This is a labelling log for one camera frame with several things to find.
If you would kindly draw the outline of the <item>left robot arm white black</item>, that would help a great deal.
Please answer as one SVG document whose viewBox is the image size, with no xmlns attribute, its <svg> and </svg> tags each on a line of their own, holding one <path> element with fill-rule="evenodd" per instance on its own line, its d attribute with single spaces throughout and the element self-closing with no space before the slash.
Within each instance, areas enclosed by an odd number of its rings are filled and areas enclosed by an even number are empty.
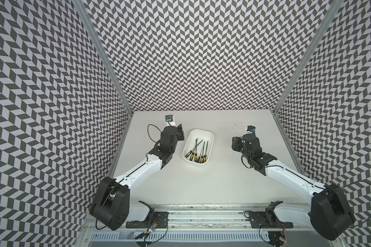
<svg viewBox="0 0 371 247">
<path fill-rule="evenodd" d="M 113 231 L 125 222 L 150 226 L 155 209 L 143 201 L 131 204 L 131 195 L 148 177 L 169 163 L 177 143 L 183 140 L 181 124 L 166 126 L 161 132 L 160 140 L 140 164 L 120 176 L 105 177 L 101 181 L 89 209 L 90 215 Z"/>
</svg>

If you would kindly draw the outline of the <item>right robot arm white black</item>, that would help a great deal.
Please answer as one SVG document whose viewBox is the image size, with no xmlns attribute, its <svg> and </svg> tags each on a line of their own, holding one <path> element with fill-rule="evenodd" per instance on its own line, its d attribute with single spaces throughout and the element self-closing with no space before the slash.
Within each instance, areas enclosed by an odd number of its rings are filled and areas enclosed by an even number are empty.
<svg viewBox="0 0 371 247">
<path fill-rule="evenodd" d="M 231 148 L 246 158 L 247 168 L 280 182 L 307 203 L 306 206 L 272 202 L 266 208 L 270 226 L 279 222 L 313 228 L 327 240 L 335 240 L 356 221 L 342 188 L 323 184 L 292 170 L 275 156 L 266 153 L 255 133 L 233 137 Z"/>
</svg>

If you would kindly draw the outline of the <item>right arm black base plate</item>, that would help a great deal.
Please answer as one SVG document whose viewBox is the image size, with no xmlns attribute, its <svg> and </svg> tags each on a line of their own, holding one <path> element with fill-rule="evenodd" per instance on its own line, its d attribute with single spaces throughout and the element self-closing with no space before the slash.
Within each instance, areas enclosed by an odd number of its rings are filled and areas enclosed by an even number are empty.
<svg viewBox="0 0 371 247">
<path fill-rule="evenodd" d="M 294 225 L 291 222 L 280 221 L 272 212 L 253 212 L 247 211 L 246 216 L 250 221 L 252 228 L 293 228 Z"/>
</svg>

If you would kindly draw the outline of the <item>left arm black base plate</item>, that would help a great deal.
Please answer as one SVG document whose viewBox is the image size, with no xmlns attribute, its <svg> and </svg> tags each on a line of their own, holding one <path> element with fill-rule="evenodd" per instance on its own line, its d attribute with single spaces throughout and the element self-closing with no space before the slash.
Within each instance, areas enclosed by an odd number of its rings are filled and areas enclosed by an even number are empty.
<svg viewBox="0 0 371 247">
<path fill-rule="evenodd" d="M 156 228 L 163 229 L 168 226 L 168 217 L 169 212 L 154 212 L 153 214 L 149 214 L 144 221 L 126 222 L 126 228 L 145 230 L 150 228 L 153 224 L 156 224 Z"/>
</svg>

